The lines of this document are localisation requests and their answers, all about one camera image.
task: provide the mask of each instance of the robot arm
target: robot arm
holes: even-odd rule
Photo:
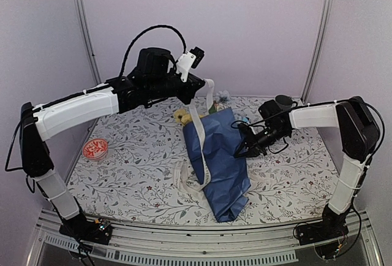
[[[332,198],[324,208],[320,224],[298,226],[300,243],[315,243],[347,234],[345,217],[349,213],[365,178],[380,130],[362,98],[332,104],[294,107],[282,110],[276,101],[265,102],[259,112],[265,128],[255,134],[249,125],[239,124],[245,139],[235,156],[254,157],[266,155],[266,148],[286,136],[293,129],[306,127],[336,127],[340,129],[343,146],[343,165]]]
[[[141,50],[136,68],[126,77],[116,77],[95,88],[58,101],[21,108],[20,147],[23,170],[56,208],[63,223],[60,233],[79,240],[108,244],[110,223],[88,221],[66,184],[54,169],[45,141],[68,128],[143,105],[148,108],[169,97],[189,104],[205,81],[190,74],[203,58],[203,51],[186,51],[177,61],[168,50]],[[168,69],[169,61],[173,68]]]

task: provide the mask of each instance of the purple wall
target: purple wall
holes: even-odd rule
[[[170,24],[188,49],[206,52],[196,75],[215,79],[231,94],[300,96],[315,44],[323,0],[84,0],[92,42],[103,79],[118,75],[130,41],[151,25]],[[170,49],[181,42],[167,29],[140,39],[142,47]]]
[[[0,0],[0,163],[4,165],[20,107],[52,101],[93,85],[74,0]],[[61,175],[86,132],[79,126],[48,141]],[[20,165],[18,144],[11,166]],[[43,205],[23,172],[0,169],[0,265],[21,266]]]
[[[392,265],[392,4],[391,0],[333,0],[311,102],[361,95],[383,115],[386,137],[360,192],[382,250]],[[322,132],[336,163],[337,131]]]

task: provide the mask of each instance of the wire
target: wire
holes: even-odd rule
[[[6,160],[6,166],[4,168],[4,170],[6,172],[12,172],[12,171],[17,171],[17,170],[23,170],[22,167],[17,167],[17,168],[8,168],[8,165],[10,163],[10,158],[11,158],[11,154],[12,154],[12,149],[13,149],[13,144],[15,143],[15,138],[17,137],[18,131],[21,128],[21,125],[23,124],[23,121],[25,119],[28,118],[28,116],[30,116],[31,114],[26,114],[24,117],[22,117],[19,121],[19,123],[17,124],[14,132],[13,132],[13,136],[12,136],[12,140],[11,140],[11,144],[10,144],[10,148],[8,150],[8,155],[7,155],[7,160]]]
[[[281,148],[279,151],[271,151],[270,146],[268,146],[268,151],[271,154],[279,154],[279,153],[283,152],[286,148],[288,148],[288,143],[286,142],[286,138],[285,137],[283,138],[283,141],[285,143],[285,146],[283,148]]]
[[[349,248],[347,248],[343,253],[336,255],[335,258],[341,257],[344,254],[346,254],[348,251],[350,251],[354,246],[355,243],[358,241],[358,239],[360,238],[361,235],[361,229],[362,229],[362,218],[361,215],[358,213],[358,211],[354,208],[354,203],[352,203],[351,208],[353,209],[353,211],[355,212],[355,214],[358,216],[358,219],[360,220],[360,228],[358,229],[358,233],[353,241],[353,243],[349,246]]]
[[[322,226],[316,226],[316,225],[313,225],[313,224],[307,223],[307,222],[300,222],[300,223],[297,223],[297,225],[293,228],[293,237],[294,237],[296,240],[299,240],[299,237],[297,237],[297,236],[295,235],[295,231],[296,231],[297,227],[298,227],[299,225],[301,225],[301,224],[306,224],[306,225],[308,225],[308,226],[310,226],[310,227],[313,227],[313,228],[321,228],[321,227],[322,227]]]
[[[29,183],[29,175],[28,174],[26,174],[26,185],[32,194],[36,192],[36,181],[34,179],[32,180],[32,187],[31,187],[30,183]]]
[[[175,33],[177,33],[178,37],[181,39],[181,42],[183,43],[183,53],[186,52],[186,43],[184,40],[184,37],[181,35],[181,33],[174,27],[170,26],[170,25],[155,25],[155,26],[151,26],[145,30],[143,30],[141,33],[139,33],[138,36],[136,36],[133,41],[130,43],[130,45],[128,46],[125,55],[124,55],[124,59],[122,61],[122,65],[121,65],[121,70],[120,70],[120,74],[118,75],[118,79],[120,79],[123,75],[124,75],[124,71],[125,71],[125,65],[128,59],[128,55],[130,52],[130,49],[134,46],[135,42],[144,34],[146,34],[148,31],[151,31],[153,29],[157,29],[157,28],[167,28],[167,29],[171,29],[173,30]]]
[[[51,202],[51,204],[53,205],[53,208],[55,209],[55,212],[56,212],[57,215],[59,216],[59,218],[60,218],[62,224],[64,225],[64,227],[65,227],[65,228],[68,230],[68,232],[71,234],[72,238],[79,244],[79,247],[78,247],[79,255],[81,255],[81,250],[83,250],[83,252],[86,254],[87,259],[90,261],[91,266],[96,266],[95,263],[94,263],[94,261],[92,261],[90,255],[89,255],[89,253],[88,253],[88,249],[86,248],[86,245],[85,245],[84,243],[82,243],[82,242],[80,241],[79,238],[76,237],[74,231],[73,231],[70,227],[68,227],[68,225],[64,222],[64,218],[60,215],[60,212],[57,210],[57,208],[55,207],[54,203]],[[84,266],[88,266],[88,265],[83,261],[83,259],[84,259],[84,258],[81,258],[81,259],[79,259],[79,261],[80,261]]]
[[[341,242],[341,246],[343,246],[344,242],[346,241],[347,236],[346,236],[346,234],[344,233],[343,230],[341,230],[341,232],[342,232],[342,235],[343,235],[343,240]]]
[[[379,112],[375,107],[373,107],[371,104],[368,104],[367,102],[361,102],[361,101],[358,101],[358,100],[356,100],[356,99],[341,99],[341,100],[339,100],[339,101],[319,102],[319,103],[312,104],[312,105],[299,105],[299,106],[296,106],[296,107],[292,107],[292,108],[290,108],[290,109],[288,109],[288,110],[283,110],[283,111],[281,111],[281,112],[279,112],[279,113],[276,113],[276,114],[274,114],[274,115],[272,115],[272,116],[269,116],[268,118],[262,119],[262,120],[260,120],[260,121],[254,122],[254,123],[252,123],[252,124],[248,124],[248,126],[249,126],[249,127],[257,127],[258,124],[263,123],[263,122],[265,122],[266,120],[270,120],[270,119],[272,119],[272,118],[274,118],[274,117],[276,117],[276,116],[279,116],[279,115],[281,115],[281,114],[285,114],[285,113],[291,112],[292,110],[298,110],[298,109],[300,109],[300,108],[308,108],[308,107],[317,107],[317,106],[319,106],[319,105],[340,104],[341,102],[356,102],[357,104],[365,105],[365,106],[371,108],[371,109],[374,111],[374,113],[376,113],[376,115],[378,116],[378,118],[380,119],[381,126],[382,126],[382,134],[381,134],[381,138],[380,138],[380,140],[379,140],[379,144],[377,145],[377,147],[374,148],[374,151],[371,153],[369,159],[367,160],[367,162],[370,163],[370,162],[372,161],[373,156],[374,156],[375,153],[380,149],[381,144],[382,144],[383,141],[384,141],[384,138],[385,138],[385,122],[384,122],[384,120],[383,120],[383,118],[382,118],[380,112]],[[237,122],[238,122],[238,121],[234,121],[234,122],[232,123],[232,128],[237,129],[237,128],[233,127],[233,124],[234,124],[234,123],[237,123]]]
[[[230,127],[233,128],[233,129],[239,129],[238,125],[237,125],[237,127],[233,126],[235,123],[244,123],[244,124],[246,124],[243,120],[235,120],[234,122],[232,122]]]

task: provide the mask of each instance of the floral tablecloth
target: floral tablecloth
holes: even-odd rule
[[[266,99],[233,97],[225,107],[251,122]],[[197,99],[206,113],[204,99]],[[91,138],[109,143],[100,162],[79,159],[68,183],[71,193],[90,214],[131,221],[179,225],[217,224],[205,199],[180,192],[173,168],[187,158],[182,126],[173,117],[184,107],[168,99],[149,109],[139,107],[101,118]],[[252,186],[244,210],[228,226],[302,220],[321,216],[337,182],[337,172],[316,129],[293,132],[279,154],[247,159]],[[271,146],[280,150],[283,143]]]

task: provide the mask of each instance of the metal pole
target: metal pole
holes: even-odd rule
[[[320,26],[317,33],[317,41],[313,51],[311,66],[309,72],[307,73],[306,82],[302,90],[301,100],[306,103],[309,99],[309,95],[312,89],[312,84],[316,74],[317,66],[319,64],[319,59],[321,55],[322,45],[325,37],[326,26],[328,24],[328,19],[330,17],[332,7],[332,0],[324,0],[322,16],[320,20]]]
[[[97,61],[95,59],[94,50],[92,49],[92,42],[90,38],[90,33],[87,26],[86,12],[83,4],[83,0],[75,0],[75,6],[79,17],[79,24],[81,33],[83,35],[83,40],[85,42],[85,47],[89,59],[90,69],[92,73],[92,77],[96,84],[102,83],[102,79],[100,77]]]

